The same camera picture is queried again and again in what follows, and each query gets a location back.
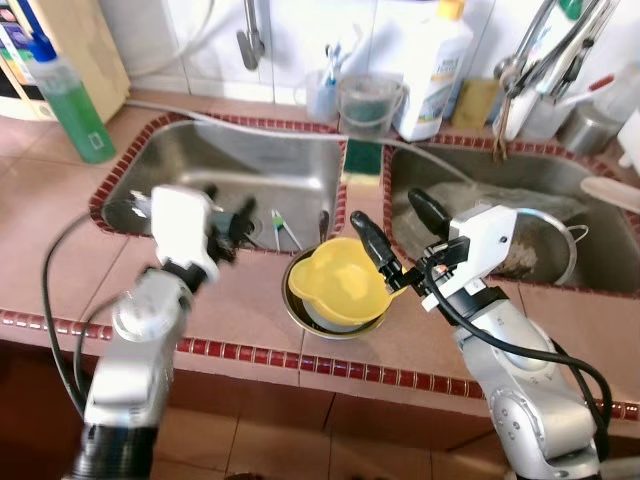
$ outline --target metal bowl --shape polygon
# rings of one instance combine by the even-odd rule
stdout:
[[[304,328],[306,331],[313,333],[314,335],[318,335],[322,338],[336,340],[347,340],[349,338],[356,338],[378,328],[378,326],[385,319],[384,313],[379,317],[376,317],[373,320],[364,323],[355,330],[351,330],[348,332],[334,332],[328,330],[321,325],[318,325],[318,323],[316,323],[311,318],[311,316],[305,309],[303,300],[295,296],[289,289],[289,273],[296,263],[298,263],[300,260],[304,260],[305,258],[310,257],[314,251],[315,247],[303,250],[302,252],[298,253],[293,258],[293,260],[291,260],[291,263],[287,267],[287,270],[284,272],[284,275],[282,277],[282,300],[284,301],[284,304],[287,307],[287,312],[289,312],[289,316],[293,319],[293,321]]]

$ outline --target bottle cap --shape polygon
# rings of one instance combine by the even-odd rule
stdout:
[[[465,0],[440,0],[438,16],[449,20],[460,20],[464,12]]]
[[[38,63],[50,62],[58,56],[44,33],[33,32],[32,40],[29,42],[29,51]]]

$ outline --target faucet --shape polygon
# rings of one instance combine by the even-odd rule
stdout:
[[[247,31],[245,33],[238,30],[236,37],[238,38],[238,46],[240,47],[245,68],[247,70],[255,70],[258,68],[258,62],[260,62],[260,58],[264,54],[264,44],[260,40],[254,0],[244,0],[244,14],[247,18]]]
[[[542,2],[516,52],[494,69],[494,76],[505,92],[505,102],[494,129],[497,163],[506,159],[505,139],[515,138],[539,98],[545,96],[556,102],[577,79],[587,53],[613,11],[610,0],[591,0],[554,48],[543,58],[529,61],[557,1]]]

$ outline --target green sponge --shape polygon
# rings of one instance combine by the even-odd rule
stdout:
[[[349,139],[342,173],[343,181],[377,185],[381,171],[382,145]]]

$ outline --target label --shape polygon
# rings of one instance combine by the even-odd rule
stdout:
[[[436,57],[429,88],[420,108],[418,123],[428,123],[442,117],[466,48],[442,48]]]
[[[20,85],[36,84],[26,65],[32,58],[28,41],[7,0],[0,0],[0,55]]]

